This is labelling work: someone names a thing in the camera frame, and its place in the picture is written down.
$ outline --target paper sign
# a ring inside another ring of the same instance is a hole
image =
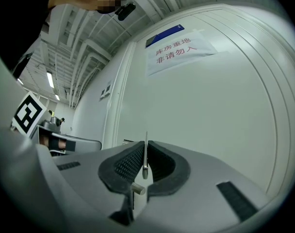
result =
[[[47,112],[46,107],[32,92],[28,92],[18,107],[12,124],[20,133],[30,136],[45,112]]]
[[[147,76],[216,53],[200,32],[187,33],[148,50]]]

